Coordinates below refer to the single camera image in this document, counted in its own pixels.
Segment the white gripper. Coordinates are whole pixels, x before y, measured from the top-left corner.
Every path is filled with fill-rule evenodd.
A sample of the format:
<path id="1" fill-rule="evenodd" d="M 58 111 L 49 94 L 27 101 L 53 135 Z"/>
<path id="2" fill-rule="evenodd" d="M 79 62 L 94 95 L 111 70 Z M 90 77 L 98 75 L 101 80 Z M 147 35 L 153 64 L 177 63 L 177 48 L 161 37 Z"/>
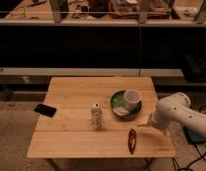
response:
<path id="1" fill-rule="evenodd" d="M 152 112 L 149 115 L 148 120 L 145 124 L 138 124 L 138 127 L 150 126 L 152 126 L 155 129 L 158 129 L 160 132 L 166 135 L 167 124 L 165 123 L 164 117 L 160 115 L 158 112 Z"/>

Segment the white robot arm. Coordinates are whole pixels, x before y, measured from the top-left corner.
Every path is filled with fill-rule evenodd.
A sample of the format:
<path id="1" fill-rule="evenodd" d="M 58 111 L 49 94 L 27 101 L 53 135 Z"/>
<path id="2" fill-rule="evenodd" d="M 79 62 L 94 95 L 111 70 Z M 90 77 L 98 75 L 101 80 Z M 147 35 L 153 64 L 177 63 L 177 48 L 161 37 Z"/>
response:
<path id="1" fill-rule="evenodd" d="M 139 127 L 152 126 L 165 130 L 171 122 L 178 122 L 206 138 L 206 114 L 190 108 L 190 98 L 182 92 L 161 98 L 155 110 L 149 115 L 145 124 Z"/>

